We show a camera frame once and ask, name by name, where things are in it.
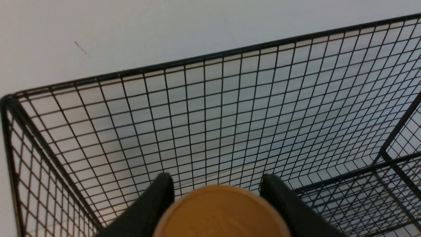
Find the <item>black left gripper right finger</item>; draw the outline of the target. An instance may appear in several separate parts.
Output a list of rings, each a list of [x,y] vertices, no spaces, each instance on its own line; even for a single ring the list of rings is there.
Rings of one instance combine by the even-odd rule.
[[[293,237],[344,237],[308,207],[275,174],[263,174],[260,196],[284,219]]]

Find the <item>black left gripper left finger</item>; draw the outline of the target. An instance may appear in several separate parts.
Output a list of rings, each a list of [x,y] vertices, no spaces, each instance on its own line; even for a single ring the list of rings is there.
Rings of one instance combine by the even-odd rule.
[[[169,173],[158,174],[148,188],[97,237],[152,237],[159,220],[174,203]]]

